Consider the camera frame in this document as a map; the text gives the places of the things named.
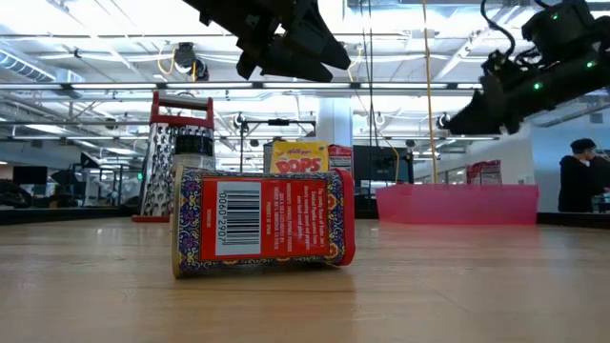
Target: barcode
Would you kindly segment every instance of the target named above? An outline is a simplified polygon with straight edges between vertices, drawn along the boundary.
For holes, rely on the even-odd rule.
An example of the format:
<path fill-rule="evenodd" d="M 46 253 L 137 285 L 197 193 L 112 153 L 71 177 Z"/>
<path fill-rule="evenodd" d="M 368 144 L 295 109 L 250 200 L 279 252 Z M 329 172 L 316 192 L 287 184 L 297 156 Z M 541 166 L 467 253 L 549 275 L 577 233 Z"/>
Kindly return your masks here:
<path fill-rule="evenodd" d="M 218 182 L 216 255 L 260 254 L 260 183 Z"/>

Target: pops logo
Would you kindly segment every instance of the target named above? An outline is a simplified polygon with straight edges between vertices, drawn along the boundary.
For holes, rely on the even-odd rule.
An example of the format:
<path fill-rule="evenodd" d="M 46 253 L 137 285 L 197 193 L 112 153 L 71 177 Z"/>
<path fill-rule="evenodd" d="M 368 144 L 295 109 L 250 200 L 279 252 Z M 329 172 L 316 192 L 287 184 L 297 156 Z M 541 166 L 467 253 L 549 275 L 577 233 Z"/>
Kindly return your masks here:
<path fill-rule="evenodd" d="M 275 166 L 281 173 L 289 172 L 319 172 L 322 167 L 321 158 L 301 158 L 288 161 L 277 161 Z"/>

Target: white pillar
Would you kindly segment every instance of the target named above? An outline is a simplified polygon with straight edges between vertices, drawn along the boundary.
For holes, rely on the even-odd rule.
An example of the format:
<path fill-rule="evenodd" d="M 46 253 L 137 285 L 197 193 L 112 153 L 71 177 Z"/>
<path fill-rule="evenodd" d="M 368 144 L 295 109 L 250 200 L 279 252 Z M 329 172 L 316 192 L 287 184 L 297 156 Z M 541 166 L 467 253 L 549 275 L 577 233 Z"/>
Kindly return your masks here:
<path fill-rule="evenodd" d="M 354 145 L 353 113 L 349 97 L 320 98 L 317 112 L 316 138 L 326 144 L 343 147 Z"/>

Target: pink bin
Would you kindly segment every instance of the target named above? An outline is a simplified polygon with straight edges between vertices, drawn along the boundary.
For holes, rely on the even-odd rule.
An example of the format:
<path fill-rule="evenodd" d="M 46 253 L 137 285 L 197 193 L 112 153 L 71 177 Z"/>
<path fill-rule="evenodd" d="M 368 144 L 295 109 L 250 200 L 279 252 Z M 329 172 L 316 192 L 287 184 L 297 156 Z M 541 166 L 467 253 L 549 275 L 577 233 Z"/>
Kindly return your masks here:
<path fill-rule="evenodd" d="M 376 191 L 379 220 L 431 225 L 536 225 L 539 189 L 521 185 L 396 185 Z"/>

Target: red label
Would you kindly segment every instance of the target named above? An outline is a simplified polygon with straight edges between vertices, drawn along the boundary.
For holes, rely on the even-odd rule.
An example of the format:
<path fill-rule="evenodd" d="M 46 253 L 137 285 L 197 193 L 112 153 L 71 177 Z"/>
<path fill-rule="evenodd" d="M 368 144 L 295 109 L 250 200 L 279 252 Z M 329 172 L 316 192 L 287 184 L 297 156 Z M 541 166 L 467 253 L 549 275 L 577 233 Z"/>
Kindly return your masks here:
<path fill-rule="evenodd" d="M 277 161 L 275 166 L 280 173 L 288 172 L 319 172 L 322 167 L 321 158 L 303 157 L 288 161 Z"/>
<path fill-rule="evenodd" d="M 203 181 L 202 260 L 329 253 L 326 181 Z"/>

